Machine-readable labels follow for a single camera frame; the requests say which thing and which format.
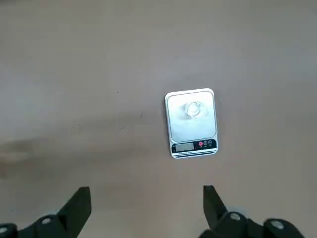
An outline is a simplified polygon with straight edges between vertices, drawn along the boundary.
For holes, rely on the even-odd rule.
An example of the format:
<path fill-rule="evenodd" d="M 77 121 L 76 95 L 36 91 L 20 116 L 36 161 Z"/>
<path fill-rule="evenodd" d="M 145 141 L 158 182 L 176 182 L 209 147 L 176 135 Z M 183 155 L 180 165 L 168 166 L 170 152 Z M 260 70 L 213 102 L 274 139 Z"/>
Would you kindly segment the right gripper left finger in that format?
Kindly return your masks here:
<path fill-rule="evenodd" d="M 76 238 L 90 215 L 90 188 L 83 186 L 56 214 L 42 216 L 21 230 L 14 223 L 3 223 L 0 225 L 0 236 L 2 238 Z"/>

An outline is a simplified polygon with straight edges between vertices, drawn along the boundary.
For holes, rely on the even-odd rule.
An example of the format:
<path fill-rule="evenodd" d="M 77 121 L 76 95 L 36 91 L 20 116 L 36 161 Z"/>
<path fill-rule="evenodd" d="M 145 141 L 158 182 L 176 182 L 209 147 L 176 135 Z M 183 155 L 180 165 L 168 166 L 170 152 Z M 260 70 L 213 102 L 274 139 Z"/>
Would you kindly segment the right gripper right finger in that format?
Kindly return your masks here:
<path fill-rule="evenodd" d="M 203 187 L 203 209 L 209 228 L 200 238 L 304 238 L 284 219 L 270 218 L 262 225 L 237 211 L 229 211 L 212 185 Z"/>

